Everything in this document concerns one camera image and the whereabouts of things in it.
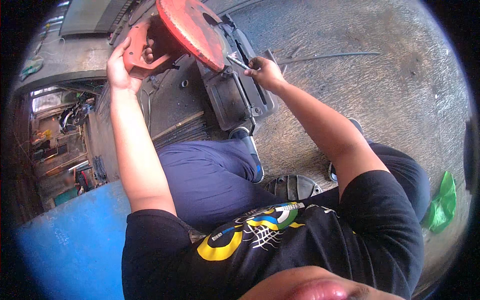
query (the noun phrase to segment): stacked metal bars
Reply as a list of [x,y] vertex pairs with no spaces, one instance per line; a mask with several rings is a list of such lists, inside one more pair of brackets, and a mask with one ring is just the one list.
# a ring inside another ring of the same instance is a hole
[[158,151],[160,148],[173,143],[205,140],[210,140],[210,135],[207,132],[205,119],[199,116],[154,139],[152,142],[155,150]]

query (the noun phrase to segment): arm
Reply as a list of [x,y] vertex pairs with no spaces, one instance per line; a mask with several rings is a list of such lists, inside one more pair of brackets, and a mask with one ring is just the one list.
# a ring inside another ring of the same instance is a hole
[[[113,51],[107,62],[112,120],[120,179],[132,212],[161,209],[177,215],[167,178],[148,134],[136,94],[142,80],[130,77],[123,64],[128,37]],[[146,60],[153,58],[148,48]]]
[[73,178],[75,179],[75,185],[77,184],[77,168],[73,168]]
[[287,83],[275,63],[257,57],[252,59],[249,66],[254,70],[246,70],[245,74],[282,98],[307,134],[332,161],[338,178],[340,197],[348,183],[358,175],[371,170],[388,171],[347,118]]

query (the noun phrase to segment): chop saw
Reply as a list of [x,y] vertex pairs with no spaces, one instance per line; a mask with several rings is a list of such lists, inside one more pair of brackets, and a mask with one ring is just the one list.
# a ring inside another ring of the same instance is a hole
[[[144,79],[178,69],[178,58],[193,55],[220,128],[231,130],[249,120],[254,135],[257,121],[276,112],[278,103],[243,74],[256,56],[245,34],[228,14],[219,17],[198,0],[156,0],[156,10],[130,22],[132,43],[123,55],[129,74]],[[141,59],[148,39],[155,41],[151,64]]]

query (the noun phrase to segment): metal disc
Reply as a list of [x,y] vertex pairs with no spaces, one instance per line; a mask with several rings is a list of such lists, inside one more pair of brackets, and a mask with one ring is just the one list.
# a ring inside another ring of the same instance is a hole
[[220,18],[198,0],[156,0],[158,15],[175,38],[199,61],[219,72],[224,68],[222,42],[212,25]]
[[300,201],[320,194],[322,188],[302,175],[281,175],[265,186],[265,189],[284,201]]

